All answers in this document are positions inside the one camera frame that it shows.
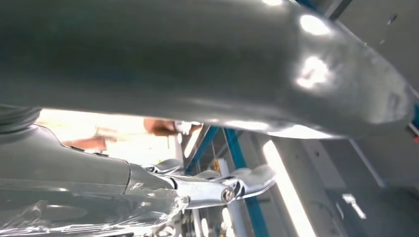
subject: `plastic wrap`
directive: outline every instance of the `plastic wrap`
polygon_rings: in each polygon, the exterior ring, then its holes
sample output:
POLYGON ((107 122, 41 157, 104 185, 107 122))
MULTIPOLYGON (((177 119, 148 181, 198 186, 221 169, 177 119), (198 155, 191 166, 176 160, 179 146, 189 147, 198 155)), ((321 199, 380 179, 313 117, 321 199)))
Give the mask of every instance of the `plastic wrap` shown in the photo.
POLYGON ((188 204, 176 190, 0 179, 0 236, 142 233, 188 204))

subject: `fluorescent light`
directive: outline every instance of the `fluorescent light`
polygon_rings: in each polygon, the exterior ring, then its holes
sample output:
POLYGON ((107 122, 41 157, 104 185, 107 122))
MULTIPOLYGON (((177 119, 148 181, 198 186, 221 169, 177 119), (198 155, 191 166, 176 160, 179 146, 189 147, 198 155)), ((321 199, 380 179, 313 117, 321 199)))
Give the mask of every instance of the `fluorescent light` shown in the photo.
POLYGON ((308 220, 307 214, 301 204, 297 192, 291 182, 291 178, 285 169, 281 156, 275 147, 275 144, 268 141, 263 146, 263 153, 269 166, 276 172, 276 183, 284 200, 285 206, 293 222, 294 228, 299 237, 316 237, 313 227, 308 220))
POLYGON ((192 132, 191 138, 189 139, 188 145, 186 145, 185 151, 183 152, 185 154, 185 157, 188 158, 192 152, 192 149, 195 146, 196 141, 198 140, 199 133, 201 132, 201 128, 197 129, 192 132))
POLYGON ((233 223, 231 222, 230 212, 228 212, 227 208, 223 209, 222 216, 223 216, 223 220, 227 229, 231 228, 233 226, 233 223))
POLYGON ((201 227, 202 227, 202 234, 204 235, 204 237, 208 237, 210 230, 208 229, 208 223, 205 218, 201 220, 201 227))

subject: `screw head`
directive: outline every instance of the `screw head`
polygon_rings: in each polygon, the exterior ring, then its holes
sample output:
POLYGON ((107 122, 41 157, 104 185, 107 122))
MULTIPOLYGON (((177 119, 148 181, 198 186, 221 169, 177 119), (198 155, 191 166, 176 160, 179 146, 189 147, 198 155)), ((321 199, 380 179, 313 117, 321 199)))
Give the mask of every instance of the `screw head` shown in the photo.
POLYGON ((224 202, 229 202, 231 200, 233 200, 234 198, 234 192, 231 189, 224 189, 224 191, 221 194, 221 199, 224 202))

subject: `blue steel frame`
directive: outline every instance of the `blue steel frame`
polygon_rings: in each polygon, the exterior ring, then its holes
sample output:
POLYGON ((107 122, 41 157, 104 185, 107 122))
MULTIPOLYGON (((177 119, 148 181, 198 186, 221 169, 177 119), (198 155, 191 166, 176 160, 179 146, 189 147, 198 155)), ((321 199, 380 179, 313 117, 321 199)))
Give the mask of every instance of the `blue steel frame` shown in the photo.
MULTIPOLYGON (((236 131, 233 129, 224 128, 227 145, 233 158, 236 169, 246 168, 245 157, 237 140, 236 131)), ((256 237, 269 237, 268 229, 263 218, 262 209, 260 208, 257 197, 249 197, 245 199, 246 207, 248 209, 251 225, 253 226, 254 235, 256 237)))
POLYGON ((196 149, 195 153, 191 158, 191 162, 189 162, 188 166, 185 167, 185 174, 191 174, 194 170, 195 166, 199 163, 202 155, 204 154, 207 147, 211 144, 215 134, 218 132, 219 127, 211 126, 208 128, 207 132, 205 133, 204 137, 201 140, 200 145, 196 149))

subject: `clear plastic film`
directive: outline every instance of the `clear plastic film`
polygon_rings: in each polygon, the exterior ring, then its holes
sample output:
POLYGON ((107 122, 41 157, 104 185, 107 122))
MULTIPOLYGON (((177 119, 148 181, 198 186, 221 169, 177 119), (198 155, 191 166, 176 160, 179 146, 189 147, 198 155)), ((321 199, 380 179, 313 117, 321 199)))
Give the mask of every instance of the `clear plastic film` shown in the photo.
POLYGON ((143 233, 188 204, 176 190, 0 179, 0 236, 143 233))

